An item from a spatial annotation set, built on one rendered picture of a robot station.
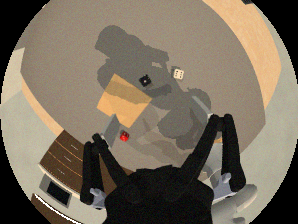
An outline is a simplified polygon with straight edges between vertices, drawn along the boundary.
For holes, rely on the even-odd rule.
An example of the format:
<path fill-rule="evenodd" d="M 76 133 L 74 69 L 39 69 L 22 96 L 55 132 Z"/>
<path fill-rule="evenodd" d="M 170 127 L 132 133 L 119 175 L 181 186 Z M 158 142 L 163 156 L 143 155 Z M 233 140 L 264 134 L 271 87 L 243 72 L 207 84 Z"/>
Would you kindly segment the tan square mat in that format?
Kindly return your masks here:
<path fill-rule="evenodd" d="M 116 113 L 119 122 L 130 128 L 151 100 L 146 93 L 114 73 L 97 108 L 108 116 Z"/>

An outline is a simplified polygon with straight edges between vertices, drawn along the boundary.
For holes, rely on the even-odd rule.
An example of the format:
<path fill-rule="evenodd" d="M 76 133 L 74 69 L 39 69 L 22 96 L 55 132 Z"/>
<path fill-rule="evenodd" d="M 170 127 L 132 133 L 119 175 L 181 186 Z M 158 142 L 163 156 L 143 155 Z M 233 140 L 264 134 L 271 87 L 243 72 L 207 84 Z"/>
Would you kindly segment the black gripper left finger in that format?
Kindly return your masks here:
<path fill-rule="evenodd" d="M 84 144 L 80 201 L 98 210 L 106 209 L 99 154 L 123 197 L 133 204 L 141 203 L 144 199 L 143 193 L 125 174 L 109 150 L 112 149 L 120 126 L 116 113 L 112 114 L 100 135 L 96 133 L 92 136 L 94 142 Z"/>

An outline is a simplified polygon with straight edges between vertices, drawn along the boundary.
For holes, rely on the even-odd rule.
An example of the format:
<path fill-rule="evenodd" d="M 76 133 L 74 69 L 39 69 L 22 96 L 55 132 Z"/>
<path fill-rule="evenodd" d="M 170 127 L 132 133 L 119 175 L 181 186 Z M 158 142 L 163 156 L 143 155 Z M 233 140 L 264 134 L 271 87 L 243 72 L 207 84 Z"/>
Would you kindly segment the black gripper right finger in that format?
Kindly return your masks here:
<path fill-rule="evenodd" d="M 230 198 L 246 184 L 246 178 L 240 164 L 239 144 L 234 120 L 231 114 L 219 117 L 213 114 L 196 96 L 192 98 L 192 110 L 205 130 L 192 154 L 190 153 L 179 171 L 162 190 L 163 198 L 168 202 L 177 201 L 185 192 L 192 179 L 198 179 L 209 156 L 217 132 L 222 131 L 222 169 L 216 183 L 214 200 Z M 209 120 L 209 121 L 208 121 Z"/>

